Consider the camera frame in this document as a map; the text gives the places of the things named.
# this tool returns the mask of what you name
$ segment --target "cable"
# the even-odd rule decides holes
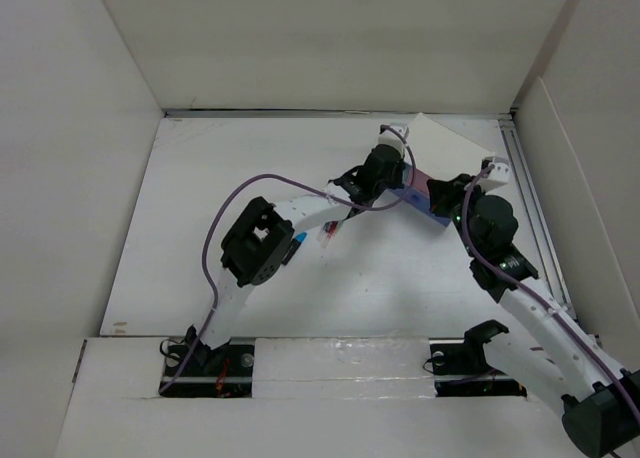
[[[335,201],[337,203],[341,203],[343,205],[346,205],[346,206],[349,206],[351,208],[355,208],[355,209],[361,210],[361,211],[384,211],[384,210],[388,210],[390,208],[393,208],[394,206],[396,206],[396,205],[400,204],[401,202],[403,202],[404,199],[409,195],[409,193],[411,193],[411,189],[413,188],[414,181],[415,181],[415,173],[413,172],[413,170],[417,169],[417,167],[416,167],[416,158],[413,155],[413,151],[411,150],[411,147],[407,143],[406,136],[402,136],[394,128],[392,128],[391,126],[388,126],[388,125],[383,125],[380,128],[382,130],[390,131],[391,133],[393,133],[396,137],[398,137],[400,139],[400,141],[404,145],[405,150],[407,150],[407,153],[409,154],[409,159],[411,160],[411,167],[412,167],[411,168],[411,179],[410,179],[410,182],[409,182],[409,186],[407,186],[407,188],[406,188],[406,191],[402,194],[402,196],[400,198],[398,198],[397,200],[395,200],[395,201],[393,201],[393,202],[391,202],[391,203],[389,203],[387,205],[379,206],[379,207],[370,207],[370,206],[358,205],[358,204],[352,203],[352,202],[350,202],[348,200],[344,200],[342,198],[338,198],[337,196],[333,196],[330,193],[327,193],[325,191],[317,190],[317,189],[312,188],[310,186],[307,186],[305,184],[299,183],[299,182],[294,181],[294,180],[290,180],[289,178],[285,178],[284,176],[276,175],[276,174],[273,174],[273,173],[263,173],[261,175],[256,175],[253,178],[249,178],[247,181],[242,183],[240,186],[238,186],[235,190],[233,190],[231,192],[231,194],[227,197],[227,199],[224,201],[224,203],[222,203],[222,206],[220,206],[220,209],[218,210],[218,213],[216,213],[216,216],[213,218],[213,221],[211,222],[211,226],[209,227],[209,231],[207,232],[207,236],[206,236],[206,238],[204,240],[204,245],[202,247],[202,256],[201,256],[202,271],[204,273],[205,278],[207,279],[207,283],[209,283],[209,286],[211,287],[211,290],[213,291],[213,304],[211,305],[211,308],[209,309],[209,313],[207,313],[207,316],[206,316],[206,318],[204,320],[204,323],[200,327],[200,330],[198,331],[198,334],[197,334],[196,338],[193,340],[193,343],[189,346],[189,350],[187,351],[187,354],[182,359],[182,362],[180,363],[180,366],[176,370],[176,373],[173,375],[171,380],[169,380],[164,386],[162,386],[160,388],[160,390],[159,390],[160,394],[165,392],[180,377],[180,375],[184,371],[184,368],[187,366],[187,363],[189,362],[189,359],[191,358],[191,355],[193,355],[193,352],[195,351],[197,344],[200,342],[200,339],[202,338],[204,333],[207,331],[207,328],[209,327],[209,323],[211,323],[211,319],[213,318],[213,315],[214,315],[214,313],[215,313],[215,311],[216,311],[216,309],[218,307],[218,299],[219,299],[218,287],[216,286],[215,282],[213,281],[213,278],[211,277],[211,273],[209,272],[209,265],[207,263],[207,255],[209,253],[209,246],[211,245],[211,239],[213,238],[213,233],[216,230],[216,228],[218,227],[218,224],[220,223],[220,219],[222,218],[222,215],[227,210],[227,208],[229,207],[231,202],[245,188],[247,188],[249,185],[252,185],[253,183],[255,183],[257,181],[271,179],[271,180],[281,181],[281,182],[286,183],[288,185],[295,186],[295,187],[300,188],[302,190],[308,191],[309,193],[312,193],[314,195],[323,196],[323,197],[328,198],[330,200],[333,200],[333,201]]]
[[[503,281],[506,281],[507,283],[510,283],[520,288],[522,291],[527,293],[531,298],[533,298],[536,302],[538,302],[538,304],[542,306],[543,309],[545,309],[546,311],[549,311],[550,309],[552,309],[552,307],[547,302],[547,300],[545,300],[542,296],[540,296],[538,293],[536,293],[534,290],[529,288],[524,283],[521,283],[515,278],[509,276],[500,268],[493,266],[491,263],[489,263],[489,261],[487,261],[487,259],[480,254],[480,252],[476,249],[475,245],[471,241],[471,236],[469,235],[469,203],[471,201],[471,195],[473,193],[473,189],[480,182],[480,180],[485,176],[487,176],[492,169],[493,169],[493,165],[489,165],[486,168],[482,169],[480,173],[478,173],[478,175],[473,180],[471,180],[471,183],[469,184],[465,192],[464,201],[462,202],[462,241],[465,245],[469,247],[469,251],[471,251],[471,254],[476,258],[476,260],[478,260],[482,265],[484,265],[488,270],[490,270],[495,276],[502,279]],[[591,349],[591,346],[585,343],[580,337],[580,335],[578,335],[574,331],[574,329],[571,328],[571,326],[565,320],[562,319],[560,315],[558,315],[557,313],[554,313],[551,316],[553,317],[554,320],[556,320],[558,325],[560,325],[560,327],[573,339],[573,341],[580,348],[584,350],[584,352],[589,356],[589,358],[591,358],[594,361],[594,363],[596,363],[600,367],[600,369],[602,369],[604,374],[607,375],[607,378],[611,380],[611,383],[613,384],[615,389],[618,391],[618,393],[620,393],[623,400],[631,410],[633,417],[640,425],[640,410],[638,410],[638,407],[633,402],[633,398],[631,398],[627,390],[624,389],[624,387],[622,386],[622,383],[620,383],[620,380],[618,380],[618,378],[615,376],[613,371],[611,371],[611,369],[606,365],[606,363],[602,361],[602,359]]]
[[[222,373],[218,376],[216,380],[216,390],[218,391],[218,397],[220,397],[222,393],[222,389],[224,388],[224,380],[227,379],[227,373],[229,372],[229,365],[231,364],[231,359],[227,358],[224,360],[224,366],[222,367]]]
[[[425,361],[425,362],[422,364],[422,369],[423,369],[424,371],[426,371],[427,373],[431,373],[432,375],[435,375],[435,373],[433,372],[433,370],[430,370],[429,368],[427,368],[427,365],[428,365],[429,363],[432,363],[431,358],[429,358],[427,361]]]
[[[180,362],[180,356],[174,352],[174,354],[172,355],[171,353],[169,353],[168,351],[164,350],[164,344],[165,343],[173,343],[174,345],[180,345],[182,344],[182,342],[180,341],[176,341],[176,340],[172,340],[171,338],[165,338],[164,340],[162,340],[160,342],[160,354],[162,356],[164,356],[165,358],[171,359],[173,361],[177,361],[178,363]]]
[[[487,371],[485,371],[484,373],[480,373],[479,375],[475,375],[475,376],[468,376],[467,378],[462,378],[460,380],[453,380],[453,381],[447,381],[447,385],[464,385],[465,383],[471,383],[472,381],[476,381],[480,378],[484,378],[485,376],[488,376],[492,373],[497,373],[498,370],[496,370],[495,368],[490,368]]]

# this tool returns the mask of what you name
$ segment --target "screw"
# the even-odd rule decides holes
[[[251,368],[253,366],[253,355],[251,353],[245,353],[240,357],[240,365],[243,368]]]
[[[433,366],[444,365],[444,353],[441,351],[434,351],[431,355],[431,363],[433,363]]]

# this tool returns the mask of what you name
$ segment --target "white plastic connector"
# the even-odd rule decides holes
[[[482,189],[484,191],[491,191],[509,183],[511,179],[511,164],[509,160],[506,158],[489,157],[485,160],[485,164],[487,161],[493,164],[493,170],[491,170],[491,173],[489,173],[486,178],[480,181]]]
[[[409,137],[408,125],[405,125],[403,123],[390,123],[389,127],[397,131],[400,134],[400,136],[404,136],[405,139]],[[396,135],[394,135],[391,131],[383,130],[382,133],[378,135],[378,144],[389,145],[394,147],[396,150],[398,150],[402,158],[404,158],[404,145],[402,141],[400,141],[400,139]]]

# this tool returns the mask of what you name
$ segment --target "white cardboard wall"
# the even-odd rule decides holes
[[[507,112],[565,0],[104,0],[165,108]]]
[[[0,0],[0,455],[50,457],[161,112],[100,0]]]
[[[578,317],[640,366],[640,0],[581,0],[517,124]]]

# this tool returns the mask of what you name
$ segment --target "robotic arm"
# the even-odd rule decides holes
[[[404,147],[397,137],[406,131],[381,127],[379,144],[365,163],[329,182],[324,190],[327,196],[302,196],[276,204],[258,197],[249,202],[222,241],[219,301],[213,319],[201,330],[199,342],[193,327],[185,337],[185,344],[195,349],[191,361],[206,369],[207,362],[227,345],[247,298],[276,273],[296,235],[351,219],[371,207],[386,189],[403,187]],[[640,405],[640,371],[626,371],[553,299],[535,268],[512,243],[518,222],[511,205],[485,193],[508,181],[508,168],[491,161],[482,168],[490,170],[476,178],[429,180],[431,212],[453,220],[473,257],[470,269],[478,285],[525,326],[553,364],[539,353],[518,349],[508,328],[491,320],[468,330],[463,343],[434,358],[434,371],[435,367],[437,374],[499,369],[560,416],[583,453],[604,456],[640,435],[634,416]],[[468,213],[463,216],[465,196]],[[465,240],[467,234],[471,246]],[[527,289],[544,300],[544,306]]]

